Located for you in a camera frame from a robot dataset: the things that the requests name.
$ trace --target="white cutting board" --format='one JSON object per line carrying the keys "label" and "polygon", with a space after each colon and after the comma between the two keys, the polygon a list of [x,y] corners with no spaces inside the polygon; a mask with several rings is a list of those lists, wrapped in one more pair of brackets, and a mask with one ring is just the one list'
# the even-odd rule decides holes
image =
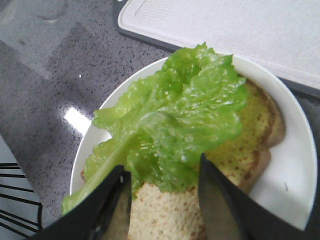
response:
{"label": "white cutting board", "polygon": [[179,47],[207,42],[320,89],[320,0],[129,0],[118,25]]}

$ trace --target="green lettuce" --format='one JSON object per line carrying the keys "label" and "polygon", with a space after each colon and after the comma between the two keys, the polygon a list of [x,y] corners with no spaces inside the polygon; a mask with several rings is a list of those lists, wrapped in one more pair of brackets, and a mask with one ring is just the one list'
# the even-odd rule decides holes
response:
{"label": "green lettuce", "polygon": [[94,112],[93,124],[112,138],[86,160],[86,183],[64,198],[65,214],[116,165],[132,173],[133,193],[143,183],[184,191],[198,180],[201,153],[236,138],[237,112],[246,104],[246,79],[205,44],[173,53],[161,70],[133,82],[114,107]]}

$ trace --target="toasted bread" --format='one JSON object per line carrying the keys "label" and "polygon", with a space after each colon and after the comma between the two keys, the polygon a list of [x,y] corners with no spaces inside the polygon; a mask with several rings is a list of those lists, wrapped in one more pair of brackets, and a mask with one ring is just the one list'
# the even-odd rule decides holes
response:
{"label": "toasted bread", "polygon": [[[271,96],[247,80],[247,105],[239,113],[242,133],[206,156],[239,188],[249,192],[271,160],[269,148],[280,143],[285,122]],[[132,201],[129,240],[205,239],[197,187],[185,192],[160,192],[145,183]]]}

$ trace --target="speckled countertop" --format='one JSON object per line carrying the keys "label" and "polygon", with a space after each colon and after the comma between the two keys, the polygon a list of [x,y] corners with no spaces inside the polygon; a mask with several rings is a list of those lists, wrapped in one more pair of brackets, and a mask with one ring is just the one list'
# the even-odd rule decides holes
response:
{"label": "speckled countertop", "polygon": [[[92,119],[93,111],[119,84],[170,53],[119,34],[110,0],[3,3],[0,134],[57,219],[82,138],[66,120],[68,110],[74,108]],[[318,104],[303,97],[298,100],[319,131],[319,118],[313,117]],[[307,228],[314,239],[320,239],[319,202],[317,197]]]}

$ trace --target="sandwich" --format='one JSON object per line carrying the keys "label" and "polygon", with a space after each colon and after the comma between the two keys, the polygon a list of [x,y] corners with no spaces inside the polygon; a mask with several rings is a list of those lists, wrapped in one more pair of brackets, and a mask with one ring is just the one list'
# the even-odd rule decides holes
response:
{"label": "sandwich", "polygon": [[205,44],[173,53],[161,70],[133,82],[92,122],[112,138],[93,148],[85,185],[64,198],[66,214],[116,165],[132,175],[128,239],[196,240],[206,235],[197,197],[201,153],[248,192],[285,135],[270,95],[239,75],[232,55]]}

